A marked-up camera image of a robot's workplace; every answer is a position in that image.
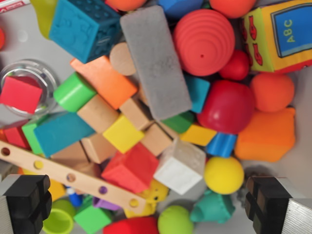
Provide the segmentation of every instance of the yellow block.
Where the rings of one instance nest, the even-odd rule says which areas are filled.
[[[186,132],[180,134],[180,139],[195,145],[206,146],[216,134],[215,130],[192,124]]]
[[[120,115],[103,136],[124,154],[144,138],[144,133],[138,131],[126,116]]]

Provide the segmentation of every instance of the teal block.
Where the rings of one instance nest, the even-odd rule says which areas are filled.
[[[210,83],[190,75],[185,75],[184,77],[192,100],[191,111],[201,113],[210,89]]]

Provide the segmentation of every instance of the green square block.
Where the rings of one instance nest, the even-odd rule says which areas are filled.
[[[95,89],[75,72],[54,91],[54,99],[66,111],[77,112],[96,94]]]
[[[162,120],[169,128],[175,130],[177,133],[186,132],[192,123],[194,123],[195,116],[193,113],[187,111],[177,116]]]
[[[42,122],[48,118],[48,115],[42,116],[41,118],[32,119],[27,124],[22,126],[23,133],[33,151],[34,154],[42,154],[43,151],[37,141],[36,135],[34,133],[35,128],[37,128]]]
[[[92,197],[85,198],[74,220],[87,234],[94,234],[100,229],[112,223],[113,217],[109,210],[95,208],[92,205]]]

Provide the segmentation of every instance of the white block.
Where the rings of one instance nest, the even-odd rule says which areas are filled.
[[[205,159],[201,149],[175,139],[162,154],[154,178],[183,195],[203,178]]]

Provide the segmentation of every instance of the wooden stick with holes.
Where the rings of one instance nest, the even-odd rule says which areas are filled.
[[[0,159],[40,175],[47,174],[50,178],[62,184],[77,188],[137,214],[143,212],[145,199],[104,180],[91,177],[49,159],[38,157],[27,150],[3,141],[0,141]]]

